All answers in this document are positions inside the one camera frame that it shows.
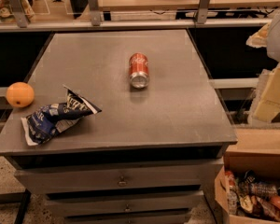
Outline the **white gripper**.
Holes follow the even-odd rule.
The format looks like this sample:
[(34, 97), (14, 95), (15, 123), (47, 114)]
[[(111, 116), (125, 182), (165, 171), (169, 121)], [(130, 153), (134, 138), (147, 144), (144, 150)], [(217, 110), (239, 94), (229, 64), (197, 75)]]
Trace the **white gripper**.
[(280, 113), (280, 10), (271, 24), (262, 26), (246, 44), (252, 48), (267, 47), (267, 55), (279, 62), (272, 71), (262, 70), (247, 118), (250, 125), (270, 124)]

